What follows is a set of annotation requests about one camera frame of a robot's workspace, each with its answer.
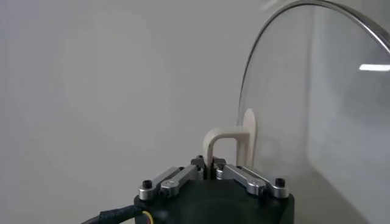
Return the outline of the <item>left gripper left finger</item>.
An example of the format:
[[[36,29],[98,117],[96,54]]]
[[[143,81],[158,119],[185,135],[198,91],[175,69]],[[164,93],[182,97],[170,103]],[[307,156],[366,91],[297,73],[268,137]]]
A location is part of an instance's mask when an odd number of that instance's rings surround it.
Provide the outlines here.
[[[175,197],[188,181],[203,179],[204,159],[198,155],[186,167],[171,167],[154,179],[144,180],[138,197],[140,200],[154,200],[160,194],[167,198]]]

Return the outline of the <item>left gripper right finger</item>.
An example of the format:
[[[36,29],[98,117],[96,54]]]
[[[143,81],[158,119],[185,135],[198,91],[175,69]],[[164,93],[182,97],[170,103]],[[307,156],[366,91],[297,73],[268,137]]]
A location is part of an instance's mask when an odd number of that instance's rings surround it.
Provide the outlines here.
[[[225,159],[213,158],[213,168],[217,180],[234,180],[250,195],[285,199],[289,197],[289,187],[284,178],[273,178],[253,167],[227,164]]]

